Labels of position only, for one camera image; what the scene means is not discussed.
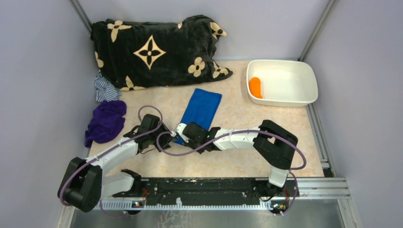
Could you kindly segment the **orange towel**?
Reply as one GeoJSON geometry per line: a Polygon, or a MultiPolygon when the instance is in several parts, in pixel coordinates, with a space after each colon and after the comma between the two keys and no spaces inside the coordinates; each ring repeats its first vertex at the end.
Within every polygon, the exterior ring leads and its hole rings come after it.
{"type": "Polygon", "coordinates": [[[262,99],[261,80],[258,77],[253,77],[249,81],[249,91],[255,98],[262,99]]]}

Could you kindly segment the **blue towel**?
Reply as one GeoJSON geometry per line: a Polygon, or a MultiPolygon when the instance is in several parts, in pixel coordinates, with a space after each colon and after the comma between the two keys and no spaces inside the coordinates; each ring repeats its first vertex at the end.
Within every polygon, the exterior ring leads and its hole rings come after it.
{"type": "Polygon", "coordinates": [[[196,88],[180,123],[189,124],[190,122],[195,122],[204,129],[209,130],[221,99],[222,94],[196,88]]]}

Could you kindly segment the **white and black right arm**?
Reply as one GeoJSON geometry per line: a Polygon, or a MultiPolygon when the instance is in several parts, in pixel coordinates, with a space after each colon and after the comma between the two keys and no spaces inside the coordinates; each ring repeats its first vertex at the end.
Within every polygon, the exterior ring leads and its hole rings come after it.
{"type": "Polygon", "coordinates": [[[298,138],[271,120],[263,120],[258,127],[231,130],[213,127],[204,129],[195,122],[180,123],[176,133],[186,147],[198,153],[230,149],[254,149],[270,165],[267,188],[258,196],[274,197],[286,190],[286,179],[291,168],[298,138]]]}

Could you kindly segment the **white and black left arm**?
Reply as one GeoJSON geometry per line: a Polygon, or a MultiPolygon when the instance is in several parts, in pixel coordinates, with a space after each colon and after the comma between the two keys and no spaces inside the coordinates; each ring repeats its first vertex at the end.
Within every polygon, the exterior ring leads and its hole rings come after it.
{"type": "Polygon", "coordinates": [[[122,170],[119,174],[107,174],[125,160],[143,152],[151,145],[169,148],[173,140],[170,134],[161,133],[169,129],[160,117],[146,114],[140,125],[108,149],[85,159],[73,158],[66,169],[57,192],[59,200],[82,212],[89,212],[97,207],[103,198],[126,192],[138,196],[142,192],[141,176],[131,170],[122,170]]]}

